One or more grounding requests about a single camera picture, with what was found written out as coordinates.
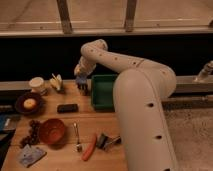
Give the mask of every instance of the grapes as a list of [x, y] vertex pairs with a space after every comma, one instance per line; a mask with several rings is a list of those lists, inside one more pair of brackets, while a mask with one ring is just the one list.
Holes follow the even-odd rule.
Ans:
[[31, 127], [29, 129], [29, 135], [26, 137], [22, 138], [20, 141], [20, 148], [24, 148], [25, 145], [36, 145], [39, 143], [38, 139], [38, 129], [40, 127], [40, 122], [37, 120], [31, 120], [29, 122], [29, 126]]

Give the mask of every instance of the gray cloth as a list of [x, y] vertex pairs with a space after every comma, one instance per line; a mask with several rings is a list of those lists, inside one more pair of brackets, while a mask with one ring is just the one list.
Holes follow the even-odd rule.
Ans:
[[31, 147], [27, 144], [20, 152], [18, 161], [24, 167], [29, 167], [45, 155], [46, 151], [40, 149], [39, 147]]

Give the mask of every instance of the white cup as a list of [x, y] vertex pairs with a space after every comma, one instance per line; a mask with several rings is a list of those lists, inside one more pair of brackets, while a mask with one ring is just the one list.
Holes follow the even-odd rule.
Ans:
[[47, 92], [47, 89], [45, 87], [45, 82], [42, 77], [34, 77], [29, 81], [29, 85], [32, 89], [32, 92], [39, 93], [41, 95], [44, 95]]

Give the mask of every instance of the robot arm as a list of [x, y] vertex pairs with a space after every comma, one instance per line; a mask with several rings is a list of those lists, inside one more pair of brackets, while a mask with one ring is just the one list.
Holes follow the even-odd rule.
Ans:
[[84, 44], [75, 74], [89, 75], [96, 63], [119, 74], [115, 112], [130, 171], [177, 171], [177, 160], [161, 99], [173, 93], [176, 76], [166, 65], [107, 51], [104, 40]]

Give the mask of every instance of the carrot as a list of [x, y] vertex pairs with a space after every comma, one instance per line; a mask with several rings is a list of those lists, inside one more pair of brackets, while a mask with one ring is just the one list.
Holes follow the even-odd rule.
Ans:
[[90, 156], [92, 155], [92, 153], [95, 149], [96, 142], [97, 142], [97, 135], [94, 133], [92, 135], [91, 143], [88, 145], [88, 147], [86, 148], [86, 150], [82, 154], [81, 158], [82, 158], [83, 161], [87, 161], [90, 158]]

